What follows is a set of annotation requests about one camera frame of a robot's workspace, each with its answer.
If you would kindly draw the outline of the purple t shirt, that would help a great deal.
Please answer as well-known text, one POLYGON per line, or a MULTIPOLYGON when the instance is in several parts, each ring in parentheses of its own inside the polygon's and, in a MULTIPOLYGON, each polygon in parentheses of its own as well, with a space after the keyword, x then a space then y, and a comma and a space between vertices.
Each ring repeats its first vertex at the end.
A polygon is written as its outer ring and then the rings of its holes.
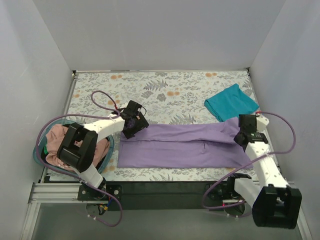
POLYGON ((234 141, 238 118, 208 124, 151 124, 134 137, 120 137, 118 168, 251 168, 234 141))

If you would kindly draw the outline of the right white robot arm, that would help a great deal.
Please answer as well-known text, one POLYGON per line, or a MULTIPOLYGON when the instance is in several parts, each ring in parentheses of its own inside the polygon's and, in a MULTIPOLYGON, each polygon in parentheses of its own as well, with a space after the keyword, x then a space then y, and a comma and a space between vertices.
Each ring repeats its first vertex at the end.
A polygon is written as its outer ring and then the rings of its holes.
POLYGON ((232 199, 242 197, 249 204, 256 226, 294 229, 302 194, 284 179, 272 157, 269 141, 263 133, 269 120, 253 114, 241 114, 238 120, 239 132, 234 141, 251 161, 261 157, 252 164, 259 184, 254 184, 248 175, 234 173, 227 179, 227 195, 232 199))

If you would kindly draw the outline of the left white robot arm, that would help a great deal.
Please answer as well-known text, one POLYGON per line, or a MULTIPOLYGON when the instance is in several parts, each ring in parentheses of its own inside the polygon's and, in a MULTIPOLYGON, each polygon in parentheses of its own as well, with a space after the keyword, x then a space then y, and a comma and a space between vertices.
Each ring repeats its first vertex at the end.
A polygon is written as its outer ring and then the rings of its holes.
POLYGON ((83 125, 73 123, 68 127, 57 157, 71 166, 81 181, 90 185, 89 194, 95 200, 103 199, 107 193, 102 184, 105 180, 93 164, 97 143, 118 132, 130 139, 148 128, 149 123, 141 113, 144 109, 141 104, 131 100, 126 107, 104 119, 83 125))

